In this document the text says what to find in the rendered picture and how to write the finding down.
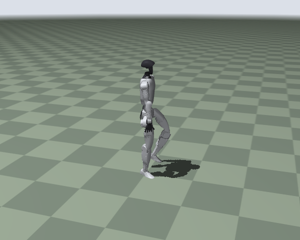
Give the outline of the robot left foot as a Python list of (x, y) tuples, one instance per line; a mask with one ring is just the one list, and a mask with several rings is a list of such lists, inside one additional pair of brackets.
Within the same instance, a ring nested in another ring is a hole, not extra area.
[(151, 153), (151, 159), (152, 160), (154, 160), (154, 161), (156, 161), (156, 162), (158, 162), (158, 163), (161, 163), (162, 161), (157, 157), (157, 155), (156, 156), (153, 156), (154, 154), (153, 153)]

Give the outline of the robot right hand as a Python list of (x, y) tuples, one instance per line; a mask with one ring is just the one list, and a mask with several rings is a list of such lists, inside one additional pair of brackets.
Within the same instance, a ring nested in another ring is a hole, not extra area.
[(151, 119), (151, 123), (148, 123), (148, 120), (146, 120), (146, 127), (145, 127), (145, 133), (146, 133), (146, 131), (147, 131), (147, 133), (148, 133), (148, 131), (150, 132), (150, 130), (151, 130), (151, 132), (152, 132), (152, 128), (153, 128), (153, 130), (155, 130), (154, 129), (154, 127), (153, 127), (153, 125), (152, 125), (152, 119)]

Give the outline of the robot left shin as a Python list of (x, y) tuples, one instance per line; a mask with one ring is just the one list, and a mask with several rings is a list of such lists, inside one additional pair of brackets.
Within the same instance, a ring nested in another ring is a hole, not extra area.
[(169, 135), (168, 138), (163, 138), (162, 135), (160, 134), (157, 142), (156, 142), (156, 146), (154, 151), (152, 152), (152, 155), (155, 157), (156, 154), (161, 150), (161, 148), (166, 144), (166, 142), (168, 141), (168, 139), (170, 138), (171, 134)]

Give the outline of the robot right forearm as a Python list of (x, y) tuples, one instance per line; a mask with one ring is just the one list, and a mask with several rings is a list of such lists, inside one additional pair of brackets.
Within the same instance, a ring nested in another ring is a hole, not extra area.
[(152, 103), (150, 101), (148, 101), (146, 103), (145, 111), (146, 111), (147, 123), (151, 124), (152, 123)]

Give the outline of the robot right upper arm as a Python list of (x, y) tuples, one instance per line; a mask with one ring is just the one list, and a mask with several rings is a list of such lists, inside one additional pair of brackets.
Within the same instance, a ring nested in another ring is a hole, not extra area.
[[(143, 94), (143, 99), (144, 99), (144, 104), (146, 105), (147, 102), (151, 102), (151, 104), (153, 104), (153, 102), (151, 100), (149, 100), (149, 84), (147, 81), (143, 81), (140, 85), (142, 94)], [(152, 105), (151, 105), (152, 106)]]

